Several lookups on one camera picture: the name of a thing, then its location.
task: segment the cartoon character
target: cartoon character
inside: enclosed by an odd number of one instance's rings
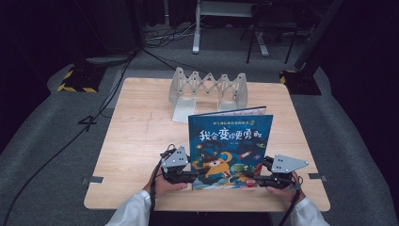
[[[232,160],[231,153],[223,152],[220,155],[226,156],[226,158],[218,157],[214,159],[210,159],[203,164],[200,164],[199,160],[193,162],[193,167],[196,170],[208,169],[209,170],[205,174],[205,178],[209,177],[220,177],[223,176],[226,183],[229,183],[229,179],[231,178],[230,167],[228,162]]]

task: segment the wooden table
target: wooden table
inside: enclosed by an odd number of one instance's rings
[[[185,146],[189,154],[188,125],[172,121],[168,101],[170,79],[127,78],[120,92],[93,176],[104,177],[102,184],[90,184],[85,198],[89,209],[116,209],[147,184],[151,173],[169,144]],[[287,88],[282,84],[247,83],[247,107],[266,105],[274,115],[266,155],[276,153],[308,161],[297,171],[304,179],[303,190],[321,211],[330,207],[313,157],[295,113]],[[201,94],[196,114],[217,110],[217,93]],[[270,174],[263,168],[262,174]],[[265,191],[191,190],[167,194],[156,200],[155,210],[163,211],[250,211],[283,212],[289,203]]]

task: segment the gray floor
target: gray floor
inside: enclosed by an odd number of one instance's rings
[[[303,40],[296,42],[286,65],[283,64],[286,47],[269,48],[268,58],[254,48],[247,64],[248,39],[239,40],[242,31],[223,28],[202,32],[198,55],[191,53],[192,36],[147,50],[177,61],[166,62],[186,72],[194,70],[187,66],[191,65],[214,76],[246,73],[249,82],[278,83],[279,72],[294,68],[295,59],[305,45]],[[83,129],[84,125],[78,122],[99,112],[121,69],[118,66],[106,71],[98,93],[56,91],[70,66],[50,78],[51,96],[32,112],[0,155],[1,222],[27,180]],[[129,65],[126,76],[168,77],[168,73],[172,77],[173,70],[140,52]],[[331,225],[398,225],[389,188],[356,127],[331,96],[324,72],[320,69],[314,77],[322,95],[293,95],[292,100],[319,172],[327,177],[325,188],[331,209],[323,213],[325,219]],[[112,113],[112,107],[104,111],[106,116]],[[88,210],[83,205],[87,186],[81,185],[82,179],[94,170],[110,119],[99,117],[96,122],[27,185],[13,206],[8,225],[106,224],[114,210]],[[282,214],[272,217],[278,225]]]

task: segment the children's book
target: children's book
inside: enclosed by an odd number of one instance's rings
[[[244,172],[260,175],[273,115],[253,107],[188,117],[193,189],[256,186]]]

